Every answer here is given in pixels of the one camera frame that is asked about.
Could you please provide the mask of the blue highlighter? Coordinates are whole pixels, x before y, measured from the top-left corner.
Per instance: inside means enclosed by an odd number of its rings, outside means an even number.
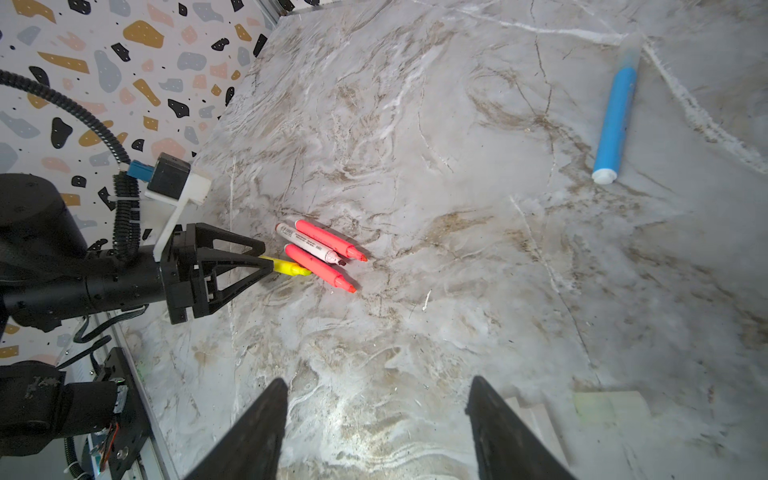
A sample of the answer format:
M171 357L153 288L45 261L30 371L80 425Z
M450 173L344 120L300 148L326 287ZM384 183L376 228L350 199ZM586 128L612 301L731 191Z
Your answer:
M613 183L620 171L642 46L643 36L639 32L625 37L619 46L617 67L592 172L592 180L598 185Z

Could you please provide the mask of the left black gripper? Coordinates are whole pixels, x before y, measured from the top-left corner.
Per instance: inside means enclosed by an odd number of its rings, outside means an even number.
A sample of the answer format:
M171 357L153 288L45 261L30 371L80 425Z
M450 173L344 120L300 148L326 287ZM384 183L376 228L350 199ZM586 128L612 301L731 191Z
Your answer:
M177 225L161 253L160 271L171 324L212 315L274 270L260 258L265 244L205 223ZM250 270L220 288L218 278L231 270Z

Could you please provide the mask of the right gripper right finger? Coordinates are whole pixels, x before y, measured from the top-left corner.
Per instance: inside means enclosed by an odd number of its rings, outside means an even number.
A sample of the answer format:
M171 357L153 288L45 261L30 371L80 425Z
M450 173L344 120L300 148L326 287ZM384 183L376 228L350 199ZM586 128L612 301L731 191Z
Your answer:
M481 479L574 480L485 378L473 378L465 413Z

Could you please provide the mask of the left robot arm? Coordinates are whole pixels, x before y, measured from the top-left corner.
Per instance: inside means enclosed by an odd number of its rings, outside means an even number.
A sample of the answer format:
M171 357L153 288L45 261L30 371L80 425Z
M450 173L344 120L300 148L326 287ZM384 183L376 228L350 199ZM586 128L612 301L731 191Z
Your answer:
M217 312L273 269L265 247L196 223L175 227L164 247L141 244L139 186L114 178L113 246L91 251L61 194L29 174L1 178L1 319L44 332L64 321L112 312L116 321L165 302L182 323ZM108 372L66 381L65 366L27 360L1 370L1 452L39 453L52 440L131 418L128 382Z

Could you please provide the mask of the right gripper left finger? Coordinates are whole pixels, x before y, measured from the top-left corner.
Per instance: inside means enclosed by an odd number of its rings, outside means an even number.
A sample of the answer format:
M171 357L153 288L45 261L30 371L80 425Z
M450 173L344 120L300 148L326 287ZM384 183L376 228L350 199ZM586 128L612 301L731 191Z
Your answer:
M288 386L274 379L186 479L275 479L288 410Z

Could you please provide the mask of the yellow highlighter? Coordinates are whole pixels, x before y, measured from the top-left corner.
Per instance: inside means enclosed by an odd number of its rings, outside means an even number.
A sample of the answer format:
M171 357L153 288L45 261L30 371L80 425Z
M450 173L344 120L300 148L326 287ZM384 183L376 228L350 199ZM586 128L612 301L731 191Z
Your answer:
M277 272L279 274L282 274L282 275L287 275L287 276L310 276L312 274L312 272L310 270L302 267L300 264L298 264L296 262L293 262L293 261L288 261L288 260L268 257L268 256L265 256L265 255L262 255L261 259L271 261L273 263L273 271Z

